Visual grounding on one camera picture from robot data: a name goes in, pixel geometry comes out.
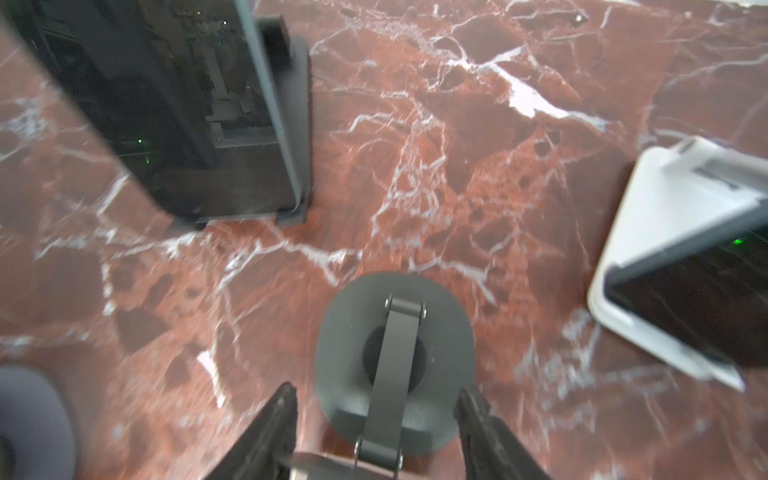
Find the phone stand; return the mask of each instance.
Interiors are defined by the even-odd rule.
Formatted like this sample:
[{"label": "phone stand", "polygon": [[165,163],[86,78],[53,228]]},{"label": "phone stand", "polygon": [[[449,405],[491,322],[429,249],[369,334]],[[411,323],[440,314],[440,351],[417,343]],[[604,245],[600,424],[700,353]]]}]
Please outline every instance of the phone stand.
[{"label": "phone stand", "polygon": [[609,330],[696,379],[744,390],[736,368],[714,362],[663,330],[612,303],[607,270],[758,206],[768,192],[768,162],[689,137],[647,149],[632,172],[588,293],[589,310]]}]

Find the black stand base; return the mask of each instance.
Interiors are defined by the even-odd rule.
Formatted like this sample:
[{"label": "black stand base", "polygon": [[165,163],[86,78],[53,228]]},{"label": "black stand base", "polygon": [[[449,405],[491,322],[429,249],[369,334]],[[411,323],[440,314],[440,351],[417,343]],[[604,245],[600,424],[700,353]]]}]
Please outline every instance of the black stand base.
[{"label": "black stand base", "polygon": [[302,197],[295,210],[278,213],[276,222],[281,227],[304,223],[306,211],[312,200],[310,50],[306,40],[298,37],[291,38],[290,50],[290,62],[273,64],[272,75],[277,89],[277,100],[283,111],[286,132],[291,143]]}]

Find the phone screen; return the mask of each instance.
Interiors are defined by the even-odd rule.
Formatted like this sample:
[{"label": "phone screen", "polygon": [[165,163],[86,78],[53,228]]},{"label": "phone screen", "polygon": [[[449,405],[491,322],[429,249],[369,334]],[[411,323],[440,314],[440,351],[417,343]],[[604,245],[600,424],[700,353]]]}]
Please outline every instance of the phone screen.
[{"label": "phone screen", "polygon": [[233,0],[2,2],[165,210],[207,219],[296,206]]},{"label": "phone screen", "polygon": [[711,359],[768,366],[768,225],[639,275],[628,270],[607,273],[611,302]]}]

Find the white phone holder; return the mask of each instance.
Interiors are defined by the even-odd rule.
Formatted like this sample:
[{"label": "white phone holder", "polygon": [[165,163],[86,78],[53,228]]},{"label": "white phone holder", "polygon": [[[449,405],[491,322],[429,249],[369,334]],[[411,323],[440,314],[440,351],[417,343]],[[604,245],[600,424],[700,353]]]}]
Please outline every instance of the white phone holder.
[{"label": "white phone holder", "polygon": [[672,335],[612,303],[606,270],[627,266],[755,208],[768,197],[768,161],[689,137],[651,147],[635,164],[588,293],[589,310],[609,330],[696,379],[740,391],[733,366],[714,362]]}]

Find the black phone holder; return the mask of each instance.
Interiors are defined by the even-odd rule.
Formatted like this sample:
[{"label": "black phone holder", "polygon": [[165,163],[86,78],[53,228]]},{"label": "black phone holder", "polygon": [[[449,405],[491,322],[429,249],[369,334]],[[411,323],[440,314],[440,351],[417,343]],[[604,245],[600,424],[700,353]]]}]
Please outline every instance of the black phone holder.
[{"label": "black phone holder", "polygon": [[310,50],[304,38],[289,37],[282,15],[257,18],[256,27],[270,64],[301,193],[298,206],[278,212],[276,222],[296,225],[306,221],[312,201]]}]

